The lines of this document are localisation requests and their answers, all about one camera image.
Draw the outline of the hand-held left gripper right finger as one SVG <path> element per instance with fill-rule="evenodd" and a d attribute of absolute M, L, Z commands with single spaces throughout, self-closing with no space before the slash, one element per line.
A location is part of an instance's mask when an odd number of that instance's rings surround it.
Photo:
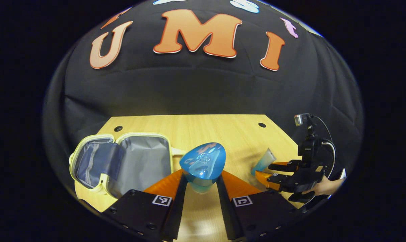
<path fill-rule="evenodd" d="M 260 191 L 223 171 L 216 182 L 227 238 L 232 242 L 275 242 L 302 215 L 276 191 Z"/>

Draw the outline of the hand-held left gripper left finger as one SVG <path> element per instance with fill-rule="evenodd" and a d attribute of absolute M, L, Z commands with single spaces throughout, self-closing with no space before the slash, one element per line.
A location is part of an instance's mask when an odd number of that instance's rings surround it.
<path fill-rule="evenodd" d="M 102 212 L 134 242 L 177 239 L 188 181 L 180 169 L 144 191 L 131 189 Z"/>

